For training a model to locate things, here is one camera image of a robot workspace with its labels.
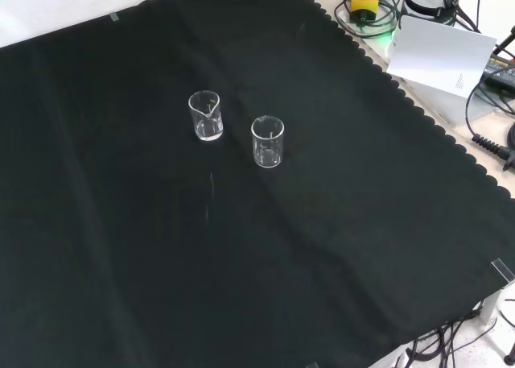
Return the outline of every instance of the white table surface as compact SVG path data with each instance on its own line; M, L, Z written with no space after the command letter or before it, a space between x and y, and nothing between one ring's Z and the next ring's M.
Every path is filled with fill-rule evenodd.
M334 19L333 11L335 7L341 3L341 0L315 0L322 8L324 8L328 14ZM481 0L482 8L480 12L480 28L483 33L491 36L495 36L500 40L503 40L508 36L512 26L515 25L515 9L513 8L513 2L515 0ZM476 0L462 0L463 8L472 18L475 18L475 4ZM383 70L386 70L387 65L379 55L372 50L363 40L355 38L361 48L365 50L367 56L373 59L374 63L381 66ZM510 51L513 50L515 44L511 46ZM503 164L500 159L496 156L491 155L483 148L478 147L471 140L470 132L466 126L460 126L452 128L448 125L435 110L432 110L429 106L424 104L411 90L411 88L402 79L395 78L400 84L400 88L406 92L406 96L411 98L416 106L420 106L424 109L426 115L432 117L435 120L435 124L445 129L446 133L455 138L456 142L467 149L467 153L476 157L477 163L486 168L488 175L494 177L497 183L506 189L508 189L515 198L515 171L510 170L507 172L502 171ZM492 112L472 123L476 133L479 133L487 139L493 140L500 145L506 145L506 135L511 125L515 122L515 118L504 115L499 110L492 110Z

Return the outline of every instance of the table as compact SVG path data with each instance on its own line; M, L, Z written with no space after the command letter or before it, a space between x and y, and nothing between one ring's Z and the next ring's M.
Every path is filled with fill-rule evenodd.
M360 60L315 5L226 3L154 0L118 13L117 23L100 18L2 50L10 119L0 146L15 190L2 195L7 207L35 216L24 225L16 209L2 227L4 274L17 277L11 299L22 307L11 325L25 330L0 343L4 353L30 339L37 350L19 358L63 354L74 366L95 357L107 366L108 358L150 366L203 359L263 366L281 358L288 366L323 365L326 358L365 366L468 310L482 298L478 285L482 292L501 286L489 262L503 242L512 244L503 230L481 225L472 204L480 198L496 211L509 198L387 76ZM304 37L295 12L309 19ZM245 26L228 29L225 21ZM352 58L342 58L340 44ZM352 67L355 86L341 86L348 80L341 66ZM342 106L371 76L378 95ZM224 98L220 145L199 145L184 127L191 120L182 106L206 85ZM389 101L385 117L381 106ZM247 155L249 125L265 110L285 121L290 136L275 172L259 170ZM374 135L342 150L363 125ZM400 151L401 135L410 143ZM446 171L432 173L427 160ZM435 179L459 199L441 202ZM414 194L426 213L413 214ZM435 215L441 227L431 224ZM497 224L511 226L499 215ZM456 219L466 235L445 230ZM491 246L478 254L481 229ZM407 269L442 267L414 280L392 267L399 252ZM449 275L455 254L466 265ZM411 288L392 294L400 283ZM456 289L466 308L452 299ZM9 314L18 307L7 303ZM414 311L419 305L423 318ZM19 322L31 309L48 320L25 329ZM38 342L41 329L59 352ZM88 356L74 353L84 350L77 345L89 346Z

